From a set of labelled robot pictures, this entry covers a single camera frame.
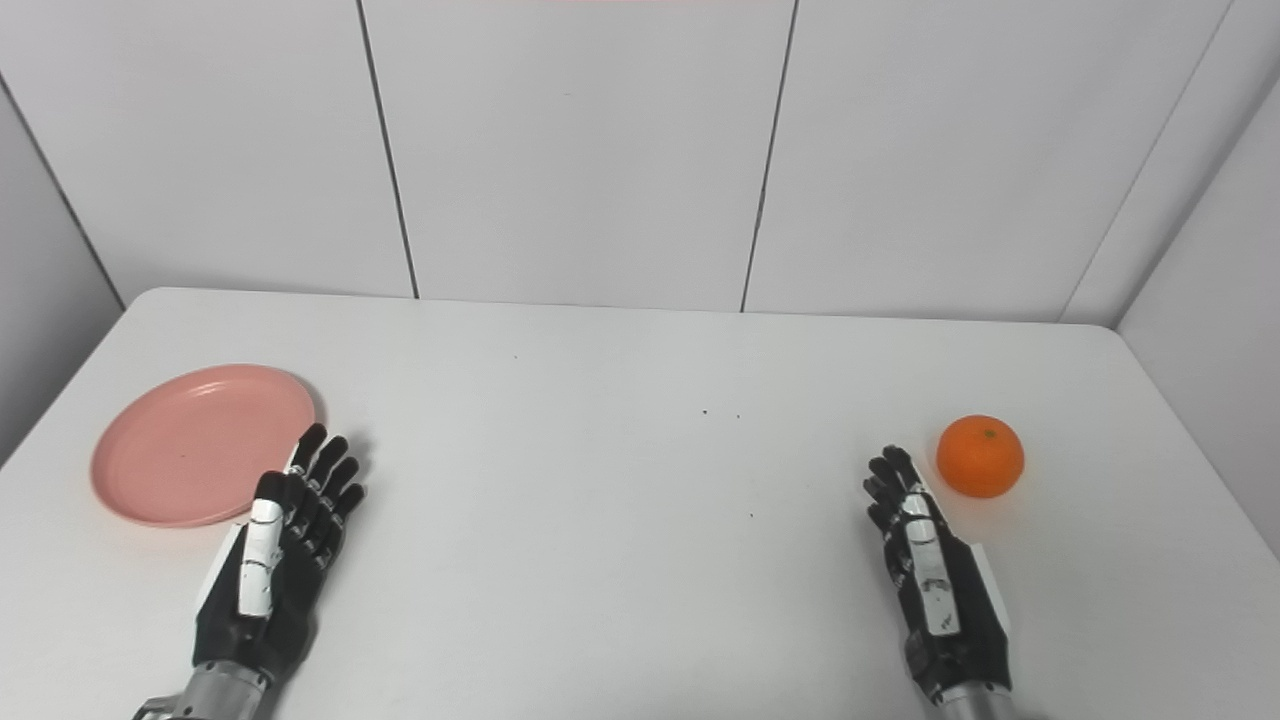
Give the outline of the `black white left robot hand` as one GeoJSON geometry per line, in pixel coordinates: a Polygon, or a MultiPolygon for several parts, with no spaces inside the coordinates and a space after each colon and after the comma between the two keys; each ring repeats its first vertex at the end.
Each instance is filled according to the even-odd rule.
{"type": "Polygon", "coordinates": [[[315,423],[283,469],[261,475],[250,518],[214,561],[196,614],[197,669],[234,664],[266,683],[296,671],[314,641],[317,600],[349,515],[366,496],[358,470],[348,439],[315,423]]]}

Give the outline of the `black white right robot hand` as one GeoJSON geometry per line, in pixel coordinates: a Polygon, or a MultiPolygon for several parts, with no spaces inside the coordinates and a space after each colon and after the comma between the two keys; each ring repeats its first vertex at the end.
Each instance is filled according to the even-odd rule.
{"type": "Polygon", "coordinates": [[[954,534],[904,448],[883,447],[868,468],[867,515],[902,611],[911,678],[934,703],[965,685],[1011,691],[1009,634],[973,546],[954,534]]]}

